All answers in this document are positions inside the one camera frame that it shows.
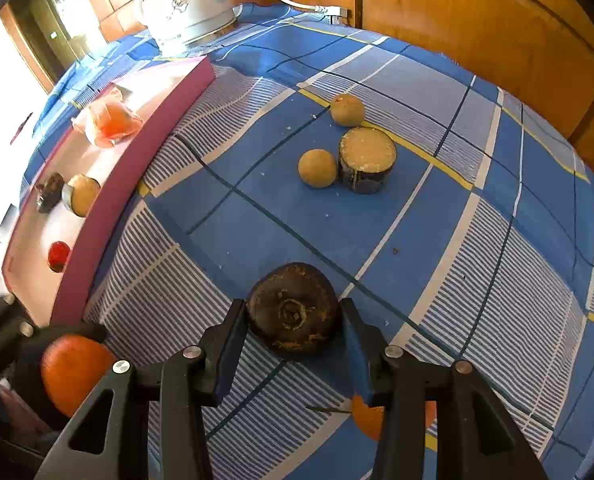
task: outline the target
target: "floral pattern on kettle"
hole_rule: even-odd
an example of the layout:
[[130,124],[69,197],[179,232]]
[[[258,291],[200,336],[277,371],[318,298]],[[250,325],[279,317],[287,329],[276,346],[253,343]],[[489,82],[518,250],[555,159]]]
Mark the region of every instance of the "floral pattern on kettle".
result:
[[188,0],[172,0],[173,12],[185,12],[188,8]]

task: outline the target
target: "silver screw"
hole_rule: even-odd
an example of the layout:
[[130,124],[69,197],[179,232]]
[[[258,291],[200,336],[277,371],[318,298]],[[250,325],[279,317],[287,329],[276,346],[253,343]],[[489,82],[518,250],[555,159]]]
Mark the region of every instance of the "silver screw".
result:
[[386,354],[386,357],[392,357],[393,359],[398,359],[404,355],[403,348],[397,345],[388,345],[383,352]]
[[455,370],[461,374],[468,375],[472,372],[472,365],[468,361],[458,361],[455,365]]
[[202,349],[199,346],[189,346],[184,348],[184,357],[186,359],[197,359],[202,354]]
[[34,334],[34,328],[27,321],[22,321],[19,324],[19,332],[21,332],[22,335],[25,335],[26,337],[32,337],[32,334]]
[[112,365],[112,371],[116,374],[123,374],[130,370],[130,363],[128,361],[117,361]]

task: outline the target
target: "kettle handle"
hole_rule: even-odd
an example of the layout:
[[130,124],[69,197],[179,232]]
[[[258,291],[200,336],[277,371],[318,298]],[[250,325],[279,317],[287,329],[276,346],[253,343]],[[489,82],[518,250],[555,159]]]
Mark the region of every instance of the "kettle handle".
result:
[[145,25],[146,27],[148,27],[148,23],[146,23],[146,18],[143,15],[143,1],[144,0],[135,0],[134,1],[133,12],[135,14],[135,18],[137,18],[137,21],[139,23],[141,23],[142,25]]

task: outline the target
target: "plastic bag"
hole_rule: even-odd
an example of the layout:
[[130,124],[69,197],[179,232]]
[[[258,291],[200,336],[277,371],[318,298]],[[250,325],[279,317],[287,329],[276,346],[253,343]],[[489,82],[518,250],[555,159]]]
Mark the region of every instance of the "plastic bag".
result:
[[112,148],[118,140],[141,130],[143,120],[122,103],[119,88],[112,88],[81,110],[72,126],[85,134],[91,144]]

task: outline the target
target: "white kettle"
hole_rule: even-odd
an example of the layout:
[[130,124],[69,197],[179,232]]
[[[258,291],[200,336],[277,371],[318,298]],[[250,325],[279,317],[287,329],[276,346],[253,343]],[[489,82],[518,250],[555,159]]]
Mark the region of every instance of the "white kettle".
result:
[[136,18],[146,25],[163,56],[235,21],[228,0],[135,0]]

